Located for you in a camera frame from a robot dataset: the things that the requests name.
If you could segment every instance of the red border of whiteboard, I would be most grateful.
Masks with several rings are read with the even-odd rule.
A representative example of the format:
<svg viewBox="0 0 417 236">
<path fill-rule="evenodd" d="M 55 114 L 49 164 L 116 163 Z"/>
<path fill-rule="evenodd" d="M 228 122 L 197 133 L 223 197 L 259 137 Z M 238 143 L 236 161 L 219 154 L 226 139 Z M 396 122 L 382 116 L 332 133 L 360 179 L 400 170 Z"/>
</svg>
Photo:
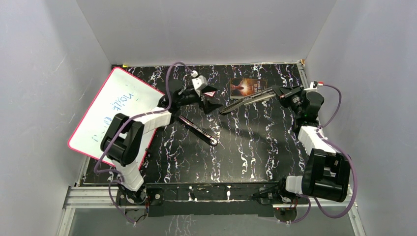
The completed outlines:
<svg viewBox="0 0 417 236">
<path fill-rule="evenodd" d="M 131 75 L 131 76 L 135 77 L 136 79 L 138 79 L 138 80 L 139 80 L 139 81 L 141 81 L 142 83 L 146 84 L 147 86 L 149 86 L 149 87 L 153 88 L 154 90 L 156 90 L 156 91 L 160 92 L 161 94 L 164 94 L 163 92 L 161 92 L 161 91 L 157 90 L 156 88 L 152 87 L 151 85 L 149 85 L 149 84 L 148 84 L 148 83 L 146 83 L 145 81 L 143 81 L 143 80 L 141 80 L 141 79 L 137 78 L 136 76 L 134 76 L 134 75 L 130 74 L 129 72 L 127 72 L 127 71 L 123 70 L 122 68 L 120 68 L 120 67 L 115 67 L 115 68 L 113 68 L 113 70 L 110 72 L 109 76 L 107 77 L 106 81 L 105 81 L 105 82 L 104 82 L 104 84 L 101 86 L 100 90 L 98 91 L 97 95 L 95 96 L 94 100 L 93 100 L 93 101 L 92 101 L 92 103 L 90 104 L 89 108 L 88 108 L 88 109 L 87 109 L 87 111 L 84 113 L 83 118 L 82 118 L 82 119 L 81 119 L 81 121 L 77 124 L 77 128 L 75 128 L 74 132 L 72 132 L 72 134 L 71 134 L 71 137 L 69 137 L 68 142 L 67 142 L 67 146 L 68 146 L 71 150 L 74 150 L 74 151 L 76 151 L 76 152 L 78 152 L 78 153 L 81 153 L 81 154 L 83 154 L 83 155 L 89 156 L 88 154 L 86 154 L 86 153 L 84 153 L 84 152 L 82 152 L 82 151 L 79 151 L 79 150 L 76 150 L 76 149 L 72 148 L 72 147 L 69 145 L 69 142 L 71 141 L 72 136 L 74 136 L 74 134 L 75 134 L 75 132 L 77 131 L 78 127 L 80 126 L 81 122 L 83 122 L 84 117 L 86 117 L 87 113 L 89 112 L 90 107 L 93 105 L 93 103 L 94 103 L 95 99 L 96 99 L 96 98 L 98 97 L 98 95 L 101 93 L 101 90 L 102 90 L 102 89 L 103 89 L 103 87 L 106 85 L 107 81 L 109 80 L 110 76 L 112 75 L 113 71 L 114 71 L 116 68 L 121 69 L 121 70 L 122 70 L 122 71 L 124 71 L 125 73 L 127 73 L 127 74 L 129 74 L 129 75 Z M 154 138 L 154 136 L 155 136 L 155 132 L 156 132 L 156 130 L 153 132 L 152 139 L 150 140 L 151 142 L 152 142 L 152 140 L 153 140 L 153 138 Z M 147 154 L 147 152 L 145 152 L 144 157 L 142 158 L 142 162 L 141 162 L 141 164 L 139 165 L 139 170 L 140 170 L 140 168 L 141 168 L 141 166 L 142 166 L 143 161 L 145 160 L 145 156 L 146 156 L 146 154 Z M 109 163 L 109 162 L 107 162 L 107 161 L 102 161 L 102 162 L 104 162 L 104 163 L 106 163 L 106 164 L 108 164 L 108 165 L 114 166 L 114 165 L 113 165 L 113 163 Z"/>
</svg>

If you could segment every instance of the whiteboard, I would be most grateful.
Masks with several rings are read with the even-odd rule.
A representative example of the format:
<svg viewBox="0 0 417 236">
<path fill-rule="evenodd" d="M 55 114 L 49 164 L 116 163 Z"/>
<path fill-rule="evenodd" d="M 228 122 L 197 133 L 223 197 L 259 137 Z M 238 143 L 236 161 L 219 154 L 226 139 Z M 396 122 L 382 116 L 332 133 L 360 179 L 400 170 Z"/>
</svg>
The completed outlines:
<svg viewBox="0 0 417 236">
<path fill-rule="evenodd" d="M 117 113 L 129 117 L 148 112 L 155 108 L 164 94 L 121 68 L 115 67 L 84 114 L 77 128 L 68 140 L 68 147 L 74 151 L 99 159 L 103 154 L 101 141 Z M 138 157 L 144 159 L 154 132 L 144 134 Z M 103 162 L 112 165 L 109 158 Z"/>
</svg>

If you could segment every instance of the book cover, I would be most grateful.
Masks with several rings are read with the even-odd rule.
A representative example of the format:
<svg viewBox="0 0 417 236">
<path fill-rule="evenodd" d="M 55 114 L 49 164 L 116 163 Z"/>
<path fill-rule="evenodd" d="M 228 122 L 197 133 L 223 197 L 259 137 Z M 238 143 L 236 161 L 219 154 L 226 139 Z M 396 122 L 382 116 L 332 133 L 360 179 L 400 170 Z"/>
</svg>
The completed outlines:
<svg viewBox="0 0 417 236">
<path fill-rule="evenodd" d="M 268 83 L 263 79 L 252 78 L 232 78 L 230 79 L 230 98 L 240 99 L 268 87 Z"/>
</svg>

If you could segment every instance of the cable connector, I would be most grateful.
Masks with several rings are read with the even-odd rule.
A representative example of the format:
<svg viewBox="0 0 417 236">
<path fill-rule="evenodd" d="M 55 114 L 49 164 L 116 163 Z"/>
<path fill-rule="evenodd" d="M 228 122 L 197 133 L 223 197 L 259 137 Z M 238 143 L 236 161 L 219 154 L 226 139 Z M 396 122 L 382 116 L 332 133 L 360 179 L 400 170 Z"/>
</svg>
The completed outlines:
<svg viewBox="0 0 417 236">
<path fill-rule="evenodd" d="M 198 72 L 197 72 L 197 71 L 195 71 L 195 70 L 193 70 L 193 71 L 191 72 L 191 76 L 192 76 L 193 78 L 196 78 L 196 77 L 198 76 Z"/>
</svg>

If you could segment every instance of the black marble table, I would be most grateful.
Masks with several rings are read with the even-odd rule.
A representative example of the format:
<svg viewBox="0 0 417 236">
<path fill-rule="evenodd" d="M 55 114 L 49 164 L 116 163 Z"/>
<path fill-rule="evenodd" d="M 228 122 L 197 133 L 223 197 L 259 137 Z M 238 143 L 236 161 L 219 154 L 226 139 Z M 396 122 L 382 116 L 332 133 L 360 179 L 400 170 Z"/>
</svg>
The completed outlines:
<svg viewBox="0 0 417 236">
<path fill-rule="evenodd" d="M 216 87 L 214 98 L 228 105 L 230 78 L 262 78 L 268 86 L 301 84 L 296 64 L 245 64 L 192 66 Z M 128 72 L 162 90 L 167 66 L 128 67 Z M 171 79 L 190 83 L 184 67 L 175 67 Z M 227 116 L 218 111 L 204 115 L 197 105 L 181 114 L 219 140 L 211 147 L 181 124 L 159 128 L 141 173 L 147 183 L 270 182 L 286 175 L 300 175 L 307 161 L 303 145 L 291 131 L 293 115 L 276 99 L 240 107 Z M 82 185 L 108 184 L 110 174 L 93 173 L 91 160 Z M 108 168 L 101 164 L 101 169 Z"/>
</svg>

